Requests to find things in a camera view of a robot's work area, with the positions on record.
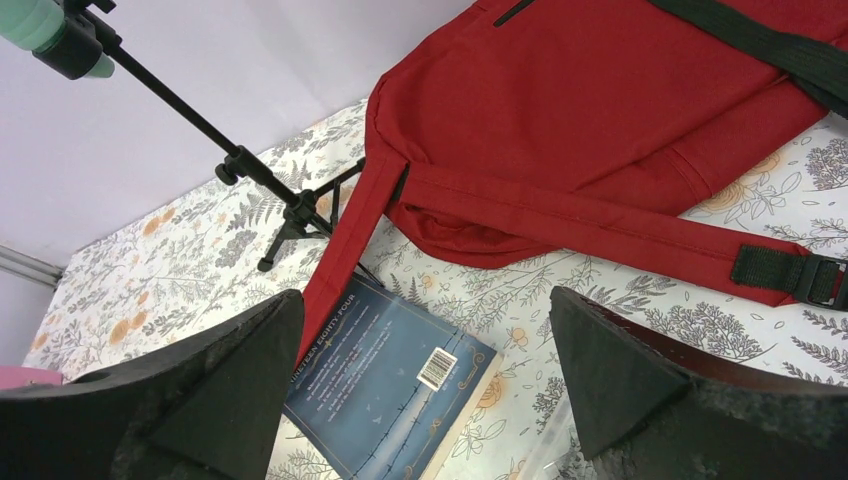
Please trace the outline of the red student backpack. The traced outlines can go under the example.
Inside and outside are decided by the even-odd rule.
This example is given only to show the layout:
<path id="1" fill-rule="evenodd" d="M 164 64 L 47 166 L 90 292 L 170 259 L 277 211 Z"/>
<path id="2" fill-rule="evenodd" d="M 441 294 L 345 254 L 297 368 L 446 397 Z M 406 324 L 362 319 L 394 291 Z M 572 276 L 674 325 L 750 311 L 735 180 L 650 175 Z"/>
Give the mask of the red student backpack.
<path id="1" fill-rule="evenodd" d="M 682 217 L 830 112 L 847 112 L 843 1 L 478 1 L 372 91 L 300 354 L 382 217 L 455 264 L 568 249 L 845 310 L 844 261 Z"/>

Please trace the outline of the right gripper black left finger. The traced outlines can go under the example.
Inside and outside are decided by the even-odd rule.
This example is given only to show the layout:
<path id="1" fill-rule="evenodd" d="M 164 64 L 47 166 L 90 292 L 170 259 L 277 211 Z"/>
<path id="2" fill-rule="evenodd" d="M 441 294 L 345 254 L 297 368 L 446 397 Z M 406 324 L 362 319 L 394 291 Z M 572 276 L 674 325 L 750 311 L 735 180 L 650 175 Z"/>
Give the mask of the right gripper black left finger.
<path id="1" fill-rule="evenodd" d="M 1 394 L 5 479 L 261 479 L 304 327 L 286 290 L 62 385 Z"/>

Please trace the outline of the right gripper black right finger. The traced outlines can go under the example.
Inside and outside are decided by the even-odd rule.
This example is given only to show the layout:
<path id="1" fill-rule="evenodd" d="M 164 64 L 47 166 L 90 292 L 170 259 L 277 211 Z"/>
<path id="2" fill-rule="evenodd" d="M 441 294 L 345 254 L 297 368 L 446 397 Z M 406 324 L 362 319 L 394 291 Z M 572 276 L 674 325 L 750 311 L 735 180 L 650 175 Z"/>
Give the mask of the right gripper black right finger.
<path id="1" fill-rule="evenodd" d="M 575 291 L 550 295 L 584 457 L 602 479 L 843 479 L 847 391 L 731 362 Z"/>

